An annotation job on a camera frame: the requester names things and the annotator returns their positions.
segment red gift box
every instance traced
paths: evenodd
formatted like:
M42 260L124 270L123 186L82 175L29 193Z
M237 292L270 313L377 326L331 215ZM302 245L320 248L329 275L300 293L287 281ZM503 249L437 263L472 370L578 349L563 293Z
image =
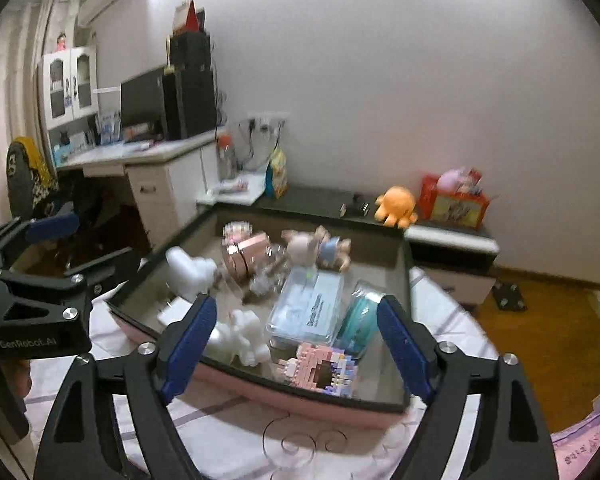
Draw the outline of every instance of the red gift box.
M426 174L422 177L422 190L418 206L427 220L447 222L464 227L480 228L490 200L480 193L449 193L439 190L439 175Z

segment white desk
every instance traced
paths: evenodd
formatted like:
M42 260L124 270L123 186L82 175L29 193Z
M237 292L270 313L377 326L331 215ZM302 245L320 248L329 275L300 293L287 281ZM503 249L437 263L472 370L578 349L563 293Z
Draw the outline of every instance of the white desk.
M224 132L218 128L218 134ZM156 247L195 218L197 197L218 185L215 137L212 130L150 147L147 142L99 146L73 156L58 171L82 170L86 177L128 178L144 231ZM121 202L128 203L128 192L123 194Z
M222 133L224 128L218 128L218 134ZM190 139L159 142L148 149L144 142L98 146L72 156L67 163L58 167L58 171L82 170L84 176L124 176L126 166L164 164L208 145L215 136L213 130Z
M213 205L216 202L226 204L251 205L264 193L264 173L241 173L238 175L247 181L248 189L240 193L214 194L212 189L201 191L196 197L199 205Z

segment white figurine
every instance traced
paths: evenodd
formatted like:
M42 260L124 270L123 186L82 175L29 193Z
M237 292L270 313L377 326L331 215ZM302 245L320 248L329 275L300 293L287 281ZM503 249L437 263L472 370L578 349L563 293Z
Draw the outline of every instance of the white figurine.
M206 344L205 355L226 364L234 356L245 366L256 366L271 361L271 353L260 318L253 310L234 310L229 314L231 325L216 322Z
M235 356L233 338L229 325L216 321L216 326L211 331L211 336L209 336L209 341L206 342L205 356L226 365L231 364Z
M234 351L245 366L271 361L271 353L264 336L260 318L253 310L234 310L229 314Z
M193 303L201 292L208 292L218 275L218 266L209 258L192 258L182 248L169 248L165 254L167 285L171 291Z

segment plastic container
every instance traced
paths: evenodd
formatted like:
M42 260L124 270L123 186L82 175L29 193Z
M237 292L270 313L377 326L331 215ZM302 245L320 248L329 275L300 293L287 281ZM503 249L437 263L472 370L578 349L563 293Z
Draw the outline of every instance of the plastic container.
M378 332L378 303L384 291L371 283L359 280L351 295L351 303L344 316L334 345L354 359L360 359L366 347Z
M343 285L338 272L293 267L267 321L272 341L330 346L340 317Z
M218 160L220 180L231 180L237 176L234 142L229 134L218 136Z

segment orange octopus plush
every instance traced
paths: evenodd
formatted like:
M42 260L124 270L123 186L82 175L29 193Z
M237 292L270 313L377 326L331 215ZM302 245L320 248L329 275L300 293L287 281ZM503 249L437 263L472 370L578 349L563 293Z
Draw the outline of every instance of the orange octopus plush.
M393 227L398 224L400 229L406 229L418 220L418 215L413 212L416 199L411 192L400 186L393 186L376 200L380 206L374 215L379 222L384 220L384 225Z

